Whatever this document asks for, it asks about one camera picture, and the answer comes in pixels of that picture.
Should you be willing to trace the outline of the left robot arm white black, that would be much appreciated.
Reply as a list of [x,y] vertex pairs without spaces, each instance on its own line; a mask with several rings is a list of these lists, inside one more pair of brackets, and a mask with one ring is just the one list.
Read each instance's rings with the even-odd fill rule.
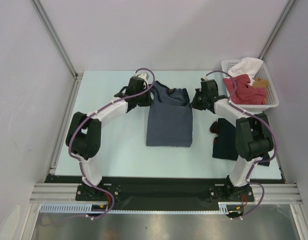
[[76,159],[82,181],[88,185],[87,194],[94,200],[104,196],[105,188],[95,156],[101,148],[102,129],[135,107],[149,107],[152,103],[147,73],[135,73],[114,98],[105,106],[90,113],[76,112],[72,116],[65,139],[70,157]]

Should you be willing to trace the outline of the blue-grey tank top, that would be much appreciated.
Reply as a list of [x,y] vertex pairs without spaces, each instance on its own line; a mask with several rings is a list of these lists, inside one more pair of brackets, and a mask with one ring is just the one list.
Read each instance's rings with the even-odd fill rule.
[[146,146],[184,147],[193,142],[193,111],[185,88],[169,88],[156,81],[147,118]]

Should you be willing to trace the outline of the navy jersey tank top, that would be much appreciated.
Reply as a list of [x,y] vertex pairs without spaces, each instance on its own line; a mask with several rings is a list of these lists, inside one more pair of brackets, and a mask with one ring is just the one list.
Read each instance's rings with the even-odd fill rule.
[[270,158],[268,151],[273,148],[270,132],[255,118],[238,119],[234,124],[225,118],[219,118],[209,130],[216,134],[213,140],[213,158],[232,161],[237,161],[238,157],[248,161],[253,158]]

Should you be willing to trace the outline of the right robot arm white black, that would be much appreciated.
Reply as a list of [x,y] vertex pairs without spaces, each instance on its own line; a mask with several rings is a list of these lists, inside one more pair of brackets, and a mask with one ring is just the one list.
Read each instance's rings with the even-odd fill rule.
[[200,88],[195,89],[191,107],[208,110],[219,115],[235,127],[235,148],[238,159],[224,188],[225,196],[236,201],[243,194],[242,187],[250,183],[255,166],[264,155],[274,149],[275,143],[264,113],[253,114],[235,105],[226,95],[220,95],[215,80],[201,79]]

